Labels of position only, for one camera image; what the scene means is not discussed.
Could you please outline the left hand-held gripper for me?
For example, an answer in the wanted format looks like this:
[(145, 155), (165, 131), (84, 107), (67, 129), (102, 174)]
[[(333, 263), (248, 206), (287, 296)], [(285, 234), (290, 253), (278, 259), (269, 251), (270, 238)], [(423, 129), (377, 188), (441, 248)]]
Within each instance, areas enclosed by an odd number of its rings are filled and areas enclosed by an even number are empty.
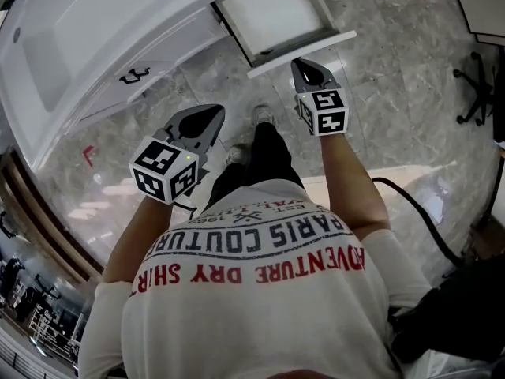
[(207, 151), (224, 120), (222, 105), (199, 105), (179, 111), (153, 136), (146, 136), (129, 161), (138, 191), (167, 205), (190, 195), (208, 173)]

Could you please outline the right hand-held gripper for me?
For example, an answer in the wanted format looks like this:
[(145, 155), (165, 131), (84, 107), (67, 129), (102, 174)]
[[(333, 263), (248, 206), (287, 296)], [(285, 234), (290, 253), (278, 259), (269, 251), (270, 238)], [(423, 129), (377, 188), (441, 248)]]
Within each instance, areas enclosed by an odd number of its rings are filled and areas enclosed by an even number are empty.
[(297, 114), (313, 136), (347, 131), (349, 105), (345, 90), (326, 67), (303, 58), (290, 63), (297, 93)]

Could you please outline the white drawer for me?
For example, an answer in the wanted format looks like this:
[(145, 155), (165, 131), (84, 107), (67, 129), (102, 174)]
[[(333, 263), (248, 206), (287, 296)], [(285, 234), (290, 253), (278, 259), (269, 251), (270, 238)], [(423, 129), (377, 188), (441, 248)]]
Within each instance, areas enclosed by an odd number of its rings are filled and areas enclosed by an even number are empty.
[(296, 58), (357, 36), (341, 32), (324, 0), (216, 0), (253, 79)]

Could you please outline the person's left forearm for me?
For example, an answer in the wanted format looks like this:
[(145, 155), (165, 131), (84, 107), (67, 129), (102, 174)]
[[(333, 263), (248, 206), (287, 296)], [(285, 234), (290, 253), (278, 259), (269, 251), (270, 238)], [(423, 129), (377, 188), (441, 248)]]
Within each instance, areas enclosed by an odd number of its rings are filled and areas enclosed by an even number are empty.
[(150, 197), (142, 200), (112, 249), (103, 271), (104, 283), (134, 281), (147, 251), (169, 230), (173, 207)]

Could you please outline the person's right forearm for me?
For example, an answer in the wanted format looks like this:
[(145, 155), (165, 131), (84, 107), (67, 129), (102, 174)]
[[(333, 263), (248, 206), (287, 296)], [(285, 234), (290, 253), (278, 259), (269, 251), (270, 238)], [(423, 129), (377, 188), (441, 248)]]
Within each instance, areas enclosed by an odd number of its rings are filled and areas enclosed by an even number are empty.
[(386, 205), (342, 134), (320, 138), (330, 210), (359, 239), (391, 228)]

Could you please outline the person's shoe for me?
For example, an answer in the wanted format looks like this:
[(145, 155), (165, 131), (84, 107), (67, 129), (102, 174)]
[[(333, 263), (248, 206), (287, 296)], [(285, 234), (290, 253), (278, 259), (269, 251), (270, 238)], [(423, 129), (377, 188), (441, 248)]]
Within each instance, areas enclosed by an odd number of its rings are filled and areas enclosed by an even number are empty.
[(259, 104), (252, 110), (252, 125), (257, 127), (259, 124), (267, 123), (276, 126), (276, 118), (272, 109), (266, 103)]
[(230, 148), (226, 158), (226, 166), (231, 164), (246, 165), (249, 149), (245, 144), (236, 144)]

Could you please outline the person's right shoe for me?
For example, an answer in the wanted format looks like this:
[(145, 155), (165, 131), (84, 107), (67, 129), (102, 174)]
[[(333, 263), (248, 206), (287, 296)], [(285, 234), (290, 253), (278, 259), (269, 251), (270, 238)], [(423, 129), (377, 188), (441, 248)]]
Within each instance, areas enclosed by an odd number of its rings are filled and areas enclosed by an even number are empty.
[(259, 104), (252, 110), (252, 125), (257, 127), (259, 124), (267, 123), (276, 126), (276, 118), (272, 109), (266, 103)]

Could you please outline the black trousers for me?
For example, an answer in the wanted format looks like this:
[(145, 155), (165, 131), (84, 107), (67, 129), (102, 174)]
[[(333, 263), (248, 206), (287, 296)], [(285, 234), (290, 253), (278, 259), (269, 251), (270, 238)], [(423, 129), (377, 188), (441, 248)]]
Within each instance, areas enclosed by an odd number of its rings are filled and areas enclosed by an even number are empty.
[(282, 179), (304, 186), (291, 166), (291, 154), (277, 129), (268, 122), (255, 129), (252, 146), (239, 150), (245, 157), (229, 163), (215, 180), (209, 202), (204, 210), (242, 186), (252, 186), (268, 180)]

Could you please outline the white cabinet door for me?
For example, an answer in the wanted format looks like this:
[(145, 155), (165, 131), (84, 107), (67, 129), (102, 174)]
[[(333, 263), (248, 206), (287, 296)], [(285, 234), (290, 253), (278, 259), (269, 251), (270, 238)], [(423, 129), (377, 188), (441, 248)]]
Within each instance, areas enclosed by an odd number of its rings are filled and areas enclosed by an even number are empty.
[(138, 84), (154, 77), (156, 70), (170, 71), (224, 36), (226, 32), (217, 14), (205, 6), (143, 48), (121, 80), (124, 84)]
[(100, 111), (106, 110), (116, 104), (125, 102), (134, 93), (139, 81), (133, 76), (121, 76), (114, 78), (103, 92), (101, 92), (92, 105), (81, 115), (79, 121), (93, 116)]

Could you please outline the white vanity cabinet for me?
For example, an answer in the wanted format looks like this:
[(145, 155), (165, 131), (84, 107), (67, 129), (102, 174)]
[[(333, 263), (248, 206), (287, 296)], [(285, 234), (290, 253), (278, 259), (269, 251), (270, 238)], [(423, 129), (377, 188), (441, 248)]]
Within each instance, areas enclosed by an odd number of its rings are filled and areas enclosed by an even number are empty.
[(15, 0), (0, 27), (0, 101), (29, 168), (42, 168), (64, 136), (137, 103), (172, 69), (79, 121), (143, 48), (214, 1)]

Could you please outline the black office chair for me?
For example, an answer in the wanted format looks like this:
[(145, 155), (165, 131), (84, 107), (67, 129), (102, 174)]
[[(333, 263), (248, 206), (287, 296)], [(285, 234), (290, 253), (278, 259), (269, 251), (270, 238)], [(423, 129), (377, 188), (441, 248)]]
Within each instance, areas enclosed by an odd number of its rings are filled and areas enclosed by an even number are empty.
[(498, 52), (498, 69), (492, 67), (493, 84), (486, 81), (482, 57), (475, 51), (470, 58), (477, 63), (477, 81), (460, 69), (453, 70), (453, 76), (462, 77), (477, 94), (469, 112), (465, 116), (458, 115), (456, 122), (459, 125), (467, 123), (480, 110), (481, 116), (475, 119), (476, 125), (483, 126), (486, 119), (492, 117), (492, 138), (505, 150), (505, 47), (498, 46)]

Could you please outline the white board panel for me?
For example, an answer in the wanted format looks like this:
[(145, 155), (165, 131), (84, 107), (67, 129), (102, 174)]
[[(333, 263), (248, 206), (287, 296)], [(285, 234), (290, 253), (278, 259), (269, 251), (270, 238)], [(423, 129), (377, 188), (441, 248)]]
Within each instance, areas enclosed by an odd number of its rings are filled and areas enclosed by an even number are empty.
[(503, 36), (494, 36), (487, 34), (475, 34), (476, 39), (479, 43), (485, 43), (490, 45), (502, 46), (505, 47), (505, 37)]

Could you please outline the black-framed white board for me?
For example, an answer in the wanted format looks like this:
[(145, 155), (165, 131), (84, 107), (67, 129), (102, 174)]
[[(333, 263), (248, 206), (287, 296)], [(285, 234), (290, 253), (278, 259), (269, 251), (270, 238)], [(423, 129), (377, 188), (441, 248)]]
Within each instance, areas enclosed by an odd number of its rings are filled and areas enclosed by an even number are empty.
[(505, 38), (505, 0), (458, 0), (469, 30)]

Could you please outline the white printed shirt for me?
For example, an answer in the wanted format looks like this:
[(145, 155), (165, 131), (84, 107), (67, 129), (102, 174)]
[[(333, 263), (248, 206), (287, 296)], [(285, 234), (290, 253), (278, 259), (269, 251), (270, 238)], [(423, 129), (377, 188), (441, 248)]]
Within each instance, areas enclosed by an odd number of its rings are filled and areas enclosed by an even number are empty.
[(390, 309), (430, 284), (389, 230), (357, 238), (287, 180), (241, 187), (161, 234), (132, 283), (101, 283), (80, 379), (398, 379)]

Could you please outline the black waist bag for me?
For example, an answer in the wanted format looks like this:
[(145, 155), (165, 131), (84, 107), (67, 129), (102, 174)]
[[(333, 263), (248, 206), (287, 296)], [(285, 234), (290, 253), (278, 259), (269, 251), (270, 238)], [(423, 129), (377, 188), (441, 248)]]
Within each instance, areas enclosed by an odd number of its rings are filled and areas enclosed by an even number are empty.
[(454, 272), (394, 318), (392, 351), (413, 362), (434, 350), (495, 361), (505, 351), (505, 253)]

